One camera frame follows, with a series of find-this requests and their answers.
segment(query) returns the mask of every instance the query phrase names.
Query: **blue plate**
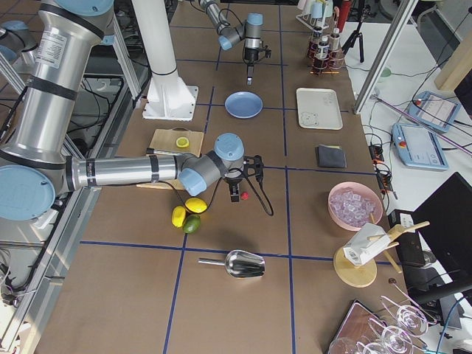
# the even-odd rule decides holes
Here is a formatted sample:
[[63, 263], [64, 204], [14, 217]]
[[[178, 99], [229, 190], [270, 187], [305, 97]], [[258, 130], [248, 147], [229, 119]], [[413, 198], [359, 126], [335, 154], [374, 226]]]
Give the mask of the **blue plate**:
[[263, 109], [263, 101], [252, 92], [235, 92], [224, 103], [229, 114], [236, 118], [247, 119], [257, 116]]

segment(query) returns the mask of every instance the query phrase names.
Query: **scoop handle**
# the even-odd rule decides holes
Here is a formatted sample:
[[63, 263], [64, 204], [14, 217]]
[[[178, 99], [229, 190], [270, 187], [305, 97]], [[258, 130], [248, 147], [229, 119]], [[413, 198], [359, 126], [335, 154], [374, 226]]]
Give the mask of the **scoop handle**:
[[202, 264], [214, 264], [216, 266], [224, 266], [223, 260], [210, 260], [208, 258], [198, 258], [198, 262]]

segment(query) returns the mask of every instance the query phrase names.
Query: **white table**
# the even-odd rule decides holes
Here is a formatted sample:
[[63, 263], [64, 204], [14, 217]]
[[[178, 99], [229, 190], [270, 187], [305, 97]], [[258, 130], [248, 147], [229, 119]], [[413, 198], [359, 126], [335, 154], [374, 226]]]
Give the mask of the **white table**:
[[[347, 40], [347, 37], [356, 27], [357, 23], [346, 23], [343, 33], [341, 34], [341, 44]], [[354, 48], [351, 48], [347, 53], [346, 64], [350, 67], [348, 67], [348, 71], [355, 94], [359, 93], [361, 90], [367, 77], [367, 72], [351, 68], [369, 69], [371, 67], [388, 28], [388, 24], [366, 23], [362, 25], [361, 31], [364, 36], [365, 56], [365, 61], [363, 63], [360, 63], [359, 61], [358, 41], [356, 41]], [[387, 61], [387, 66], [394, 73], [412, 75], [427, 72], [435, 65], [435, 60], [415, 27], [413, 25], [407, 25], [403, 30], [397, 46]], [[418, 93], [428, 90], [438, 93], [443, 97], [453, 97], [453, 92], [438, 91], [436, 89], [434, 78], [439, 74], [439, 72], [439, 69], [436, 70]], [[418, 75], [416, 77], [392, 75], [384, 82], [378, 83], [376, 88], [379, 90], [380, 98], [388, 103], [397, 105], [410, 100], [418, 86], [420, 86], [425, 78], [426, 74]], [[362, 122], [365, 125], [369, 124], [370, 112], [372, 111], [374, 102], [374, 100], [369, 100], [361, 111]], [[407, 105], [408, 103], [405, 103], [400, 106], [400, 108], [403, 109]], [[376, 128], [391, 132], [392, 126], [398, 121], [399, 116], [399, 114], [395, 113], [385, 105], [377, 103], [374, 107], [370, 124]], [[469, 116], [463, 108], [457, 116], [457, 120], [468, 124], [471, 123]], [[472, 128], [460, 127], [468, 133], [472, 133]], [[372, 132], [368, 127], [364, 127], [364, 130], [366, 133]], [[379, 135], [383, 142], [388, 142], [390, 140], [390, 136], [387, 133], [376, 129], [374, 129], [374, 133]], [[452, 127], [446, 136], [461, 145], [472, 141], [470, 136], [467, 136], [463, 132]], [[366, 136], [366, 138], [367, 141], [370, 142], [371, 136]], [[378, 139], [373, 137], [372, 142], [374, 144], [378, 143]], [[440, 140], [440, 144], [443, 148], [450, 147], [450, 145], [445, 143], [443, 140]], [[472, 184], [472, 158], [459, 150], [445, 152], [445, 157], [449, 164], [449, 169], [447, 171], [433, 171], [407, 167], [399, 159], [395, 148], [390, 150], [388, 144], [383, 146], [383, 156], [385, 162], [392, 169], [392, 186], [396, 196], [398, 197], [398, 199], [396, 199], [392, 193], [389, 194], [390, 202], [387, 212], [391, 212], [393, 209], [416, 210], [416, 208], [421, 205], [427, 197], [429, 197], [447, 178], [449, 178], [450, 175], [456, 171], [459, 172], [469, 184]], [[434, 264], [434, 267], [437, 269], [439, 274], [445, 272], [438, 262]], [[448, 276], [443, 277], [443, 279], [445, 282], [451, 281], [451, 278]], [[461, 306], [465, 309], [466, 314], [472, 316], [472, 307], [467, 303], [467, 301], [462, 301]], [[461, 319], [461, 324], [462, 330], [447, 330], [447, 333], [450, 333], [454, 338], [451, 340], [443, 340], [441, 352], [452, 353], [452, 348], [457, 341], [472, 338], [472, 319]], [[428, 344], [429, 349], [436, 350], [439, 332], [441, 330], [442, 327], [439, 325], [433, 326], [430, 328], [425, 338], [423, 338], [423, 340]]]

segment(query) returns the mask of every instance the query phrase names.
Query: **black monitor screen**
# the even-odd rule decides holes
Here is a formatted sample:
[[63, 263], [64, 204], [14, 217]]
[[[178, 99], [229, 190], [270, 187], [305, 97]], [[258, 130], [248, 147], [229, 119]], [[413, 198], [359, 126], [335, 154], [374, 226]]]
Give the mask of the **black monitor screen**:
[[472, 187], [453, 174], [414, 214], [415, 222], [429, 221], [420, 230], [432, 252], [452, 280], [472, 275]]

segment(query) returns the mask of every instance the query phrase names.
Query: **blue device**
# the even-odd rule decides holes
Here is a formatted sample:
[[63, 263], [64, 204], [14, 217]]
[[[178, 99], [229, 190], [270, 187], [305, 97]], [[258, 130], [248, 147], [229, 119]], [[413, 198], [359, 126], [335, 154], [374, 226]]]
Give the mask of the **blue device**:
[[441, 133], [449, 130], [462, 106], [430, 91], [422, 92], [414, 101], [410, 103], [408, 113]]
[[398, 155], [406, 166], [430, 170], [447, 170], [440, 142], [436, 134], [419, 125], [394, 124], [392, 137]]

